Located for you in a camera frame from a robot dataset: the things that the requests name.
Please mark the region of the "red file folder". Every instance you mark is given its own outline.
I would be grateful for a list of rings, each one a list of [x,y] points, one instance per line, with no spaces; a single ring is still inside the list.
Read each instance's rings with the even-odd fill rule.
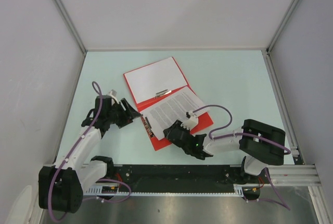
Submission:
[[[136,68],[123,76],[155,151],[171,145],[163,130],[176,120],[186,121],[187,114],[195,117],[190,125],[191,134],[213,125],[209,110],[190,87],[174,57]]]

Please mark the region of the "text printed paper sheet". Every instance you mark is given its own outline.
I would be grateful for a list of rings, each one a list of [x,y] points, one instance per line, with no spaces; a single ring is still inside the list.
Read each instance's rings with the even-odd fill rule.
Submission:
[[[155,137],[161,140],[164,138],[164,129],[169,128],[176,120],[184,122],[187,112],[195,111],[204,105],[205,103],[186,86],[144,109],[142,114],[148,119]]]

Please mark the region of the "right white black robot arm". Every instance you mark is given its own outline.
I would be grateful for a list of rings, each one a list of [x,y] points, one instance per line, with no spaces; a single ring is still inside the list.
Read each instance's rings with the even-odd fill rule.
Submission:
[[[246,155],[241,163],[240,177],[246,183],[257,179],[268,165],[283,165],[284,156],[291,154],[291,150],[285,147],[284,130],[253,119],[245,120],[232,133],[217,137],[192,135],[190,131],[197,125],[197,117],[191,116],[184,122],[176,120],[163,130],[163,134],[185,154],[200,160],[223,152],[243,151]]]

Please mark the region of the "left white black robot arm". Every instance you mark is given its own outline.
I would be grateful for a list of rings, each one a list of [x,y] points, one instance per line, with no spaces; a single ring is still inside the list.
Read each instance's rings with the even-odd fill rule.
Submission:
[[[101,142],[111,125],[123,128],[141,117],[126,99],[102,95],[95,99],[81,123],[79,138],[67,155],[58,157],[50,166],[39,171],[39,207],[63,213],[76,213],[84,193],[98,180],[111,181],[115,169],[111,157],[94,156],[84,166],[92,149]]]

